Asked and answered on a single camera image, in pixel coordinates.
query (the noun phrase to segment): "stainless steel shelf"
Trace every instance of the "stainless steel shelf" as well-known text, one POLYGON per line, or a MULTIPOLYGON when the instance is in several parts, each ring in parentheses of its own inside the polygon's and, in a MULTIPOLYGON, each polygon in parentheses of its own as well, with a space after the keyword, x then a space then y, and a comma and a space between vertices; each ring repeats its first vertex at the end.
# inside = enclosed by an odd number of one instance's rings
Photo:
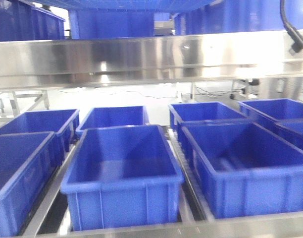
POLYGON ((303 76, 291 44, 285 31, 0 42, 0 91, 303 76))

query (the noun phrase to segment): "white floor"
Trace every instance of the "white floor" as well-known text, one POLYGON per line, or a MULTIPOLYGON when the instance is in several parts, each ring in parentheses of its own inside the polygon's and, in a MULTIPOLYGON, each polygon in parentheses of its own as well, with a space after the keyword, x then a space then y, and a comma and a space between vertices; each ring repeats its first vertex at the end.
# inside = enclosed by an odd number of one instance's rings
MULTIPOLYGON (((212 81, 196 83, 195 99, 190 99, 191 83, 153 84, 136 86, 118 86, 101 88, 69 88, 48 90, 50 109, 80 109, 80 121, 93 107, 119 107, 145 105, 150 123, 169 125, 168 104, 192 101, 221 101, 238 109, 237 100, 245 100, 236 93, 236 100, 230 100, 229 94, 232 81, 212 81)), ((299 100, 303 101, 303 89, 299 100)), ((5 113, 11 115, 12 110, 8 98, 3 99, 5 113)), ((33 102, 33 98, 18 99, 20 109, 33 102)), ((40 103, 34 110, 44 110, 40 103)))

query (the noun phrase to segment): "stainless steel rack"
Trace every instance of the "stainless steel rack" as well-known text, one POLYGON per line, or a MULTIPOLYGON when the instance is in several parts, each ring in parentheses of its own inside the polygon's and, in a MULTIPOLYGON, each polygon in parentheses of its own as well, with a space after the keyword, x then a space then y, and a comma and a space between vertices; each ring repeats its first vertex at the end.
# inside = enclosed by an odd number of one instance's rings
MULTIPOLYGON (((82 86, 112 86, 221 79, 303 77, 303 51, 291 55, 284 31, 172 36, 96 41, 0 43, 0 92, 82 86)), ((190 173, 173 132, 170 143, 186 177, 181 222, 159 226, 69 232, 68 237, 303 237, 303 212, 216 220, 190 173), (200 214, 200 221, 193 216, 200 214)), ((72 152, 53 177, 23 232, 38 235, 56 203, 72 152)))
POLYGON ((291 44, 285 31, 0 42, 0 91, 303 76, 291 44))

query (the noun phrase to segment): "plastic crate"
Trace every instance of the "plastic crate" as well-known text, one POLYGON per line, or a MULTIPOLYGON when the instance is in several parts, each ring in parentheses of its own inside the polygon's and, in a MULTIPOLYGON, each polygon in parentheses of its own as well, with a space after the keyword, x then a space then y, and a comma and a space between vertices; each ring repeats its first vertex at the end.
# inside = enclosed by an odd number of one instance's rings
POLYGON ((152 12, 71 10, 69 19, 73 39, 151 37, 154 35, 152 12))
MULTIPOLYGON (((286 0, 285 9, 288 20, 303 29, 303 0, 286 0)), ((280 0, 214 1, 188 14, 184 24, 176 24, 177 35, 284 30, 280 0)))
POLYGON ((0 41, 34 39, 32 6, 17 0, 0 0, 0 41))
POLYGON ((216 218, 303 210, 303 151, 256 123, 183 127, 216 218))
POLYGON ((35 2, 68 10, 95 8, 120 11, 183 12, 197 9, 212 1, 213 0, 37 0, 35 2))
POLYGON ((110 127, 118 125, 144 125, 148 123, 146 107, 92 108, 76 129, 80 138, 88 128, 110 127))
POLYGON ((52 165, 59 166, 69 152, 69 143, 75 139, 74 131, 79 125, 79 110, 47 110, 25 112, 0 127, 0 135, 53 131, 55 132, 52 165))
POLYGON ((64 19, 41 9, 32 9, 35 40, 64 40, 64 19))
POLYGON ((275 133, 276 122, 303 119, 303 103, 291 99, 241 101, 239 104, 241 112, 275 133))
POLYGON ((303 120, 275 124, 278 135, 303 150, 303 120))
POLYGON ((64 39, 63 22, 26 1, 0 0, 0 41, 64 39))
POLYGON ((53 132, 0 135, 0 237, 15 236, 54 167, 53 132))
POLYGON ((171 104, 169 111, 170 127, 177 131, 178 140, 191 168, 193 167, 191 145, 182 132, 182 126, 251 121, 241 112, 220 102, 171 104))
POLYGON ((73 229, 175 222, 183 175, 161 126, 87 129, 61 184, 73 229))

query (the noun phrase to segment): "metal leg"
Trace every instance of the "metal leg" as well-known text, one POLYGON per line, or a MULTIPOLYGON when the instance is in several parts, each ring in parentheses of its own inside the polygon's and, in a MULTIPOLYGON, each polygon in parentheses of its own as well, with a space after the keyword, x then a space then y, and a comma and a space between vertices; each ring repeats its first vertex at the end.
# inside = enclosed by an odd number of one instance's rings
POLYGON ((249 98, 249 89, 250 89, 250 82, 248 79, 245 80, 245 96, 248 99, 249 98))
POLYGON ((232 81, 232 87, 231 87, 231 93, 230 93, 230 99, 234 99, 235 98, 235 95, 234 95, 234 86, 235 86, 235 80, 236 79, 233 79, 232 81))
POLYGON ((195 88, 196 88, 196 85, 194 82, 191 83, 191 93, 190 93, 190 99, 192 101, 195 100, 195 88))
POLYGON ((1 112, 4 113, 4 103, 3 103, 2 98, 0 98, 0 109, 1 109, 1 112))
POLYGON ((177 102, 181 103, 182 102, 182 97, 181 97, 181 89, 180 89, 180 84, 176 83, 176 89, 177 89, 177 102))
POLYGON ((15 92, 9 93, 8 97, 9 97, 9 101, 10 101, 11 106, 12 106, 13 115, 14 116, 19 115, 20 111, 19 111, 18 101, 17 101, 15 92))
POLYGON ((44 105, 47 110, 49 110, 49 97, 47 90, 42 90, 42 94, 44 95, 44 105))

